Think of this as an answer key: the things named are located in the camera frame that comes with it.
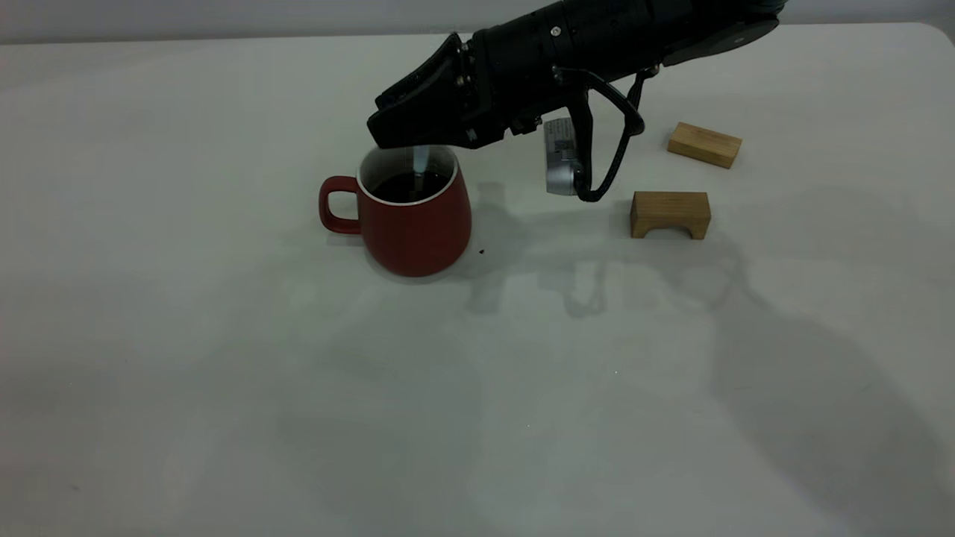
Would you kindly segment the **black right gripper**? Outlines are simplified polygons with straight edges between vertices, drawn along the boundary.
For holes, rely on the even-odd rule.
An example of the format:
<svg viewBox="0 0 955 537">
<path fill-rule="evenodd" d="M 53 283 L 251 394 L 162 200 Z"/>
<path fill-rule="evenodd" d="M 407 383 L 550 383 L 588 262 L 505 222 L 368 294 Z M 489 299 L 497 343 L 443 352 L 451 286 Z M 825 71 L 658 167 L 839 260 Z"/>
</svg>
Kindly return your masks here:
<svg viewBox="0 0 955 537">
<path fill-rule="evenodd" d="M 450 34 L 419 68 L 378 96 L 369 133 L 381 148 L 481 148 L 507 132 L 532 133 L 547 113 L 587 104 L 580 79 L 554 70 L 577 68 L 587 42 L 605 28 L 604 1 L 549 4 L 475 33 L 475 75 L 463 75 L 463 41 Z"/>
</svg>

